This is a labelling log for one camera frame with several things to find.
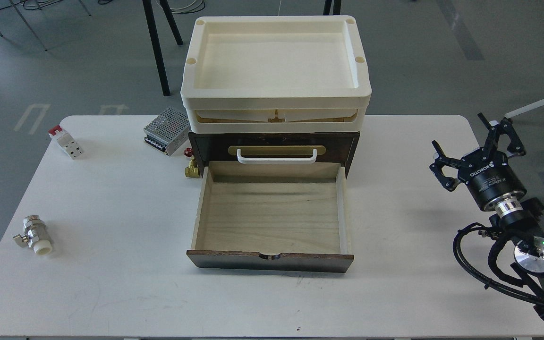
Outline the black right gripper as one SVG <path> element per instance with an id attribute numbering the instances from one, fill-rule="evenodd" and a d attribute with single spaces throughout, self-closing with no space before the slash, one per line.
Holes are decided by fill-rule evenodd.
<path id="1" fill-rule="evenodd" d="M 432 146 L 436 150 L 436 156 L 429 169 L 442 187 L 449 192 L 455 191 L 461 182 L 465 183 L 479 209 L 489 212 L 506 196 L 521 199 L 527 193 L 524 185 L 508 164 L 508 157 L 524 156 L 526 149 L 509 118 L 491 123 L 483 113 L 480 112 L 477 116 L 488 129 L 484 146 L 463 155 L 459 160 L 447 157 L 440 144 L 433 140 Z M 498 142 L 502 135 L 508 136 L 510 140 L 507 147 L 509 156 L 507 153 L 498 151 Z M 455 177 L 445 176 L 442 171 L 445 166 L 460 170 L 461 181 Z"/>

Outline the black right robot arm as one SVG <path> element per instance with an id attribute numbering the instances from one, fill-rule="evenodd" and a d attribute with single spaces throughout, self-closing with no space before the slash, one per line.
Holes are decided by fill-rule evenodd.
<path id="1" fill-rule="evenodd" d="M 492 212 L 490 226 L 473 222 L 458 230 L 452 250 L 456 261 L 485 288 L 492 288 L 512 298 L 533 304 L 544 321 L 544 289 L 535 277 L 544 278 L 544 232 L 538 222 L 544 205 L 537 198 L 524 200 L 527 190 L 508 164 L 508 159 L 525 155 L 512 122 L 500 122 L 478 114 L 488 135 L 485 144 L 459 159 L 447 157 L 438 142 L 430 170 L 447 191 L 464 183 L 476 205 L 483 212 Z M 476 231 L 494 241 L 487 263 L 496 280 L 475 269 L 463 254 L 463 238 Z"/>

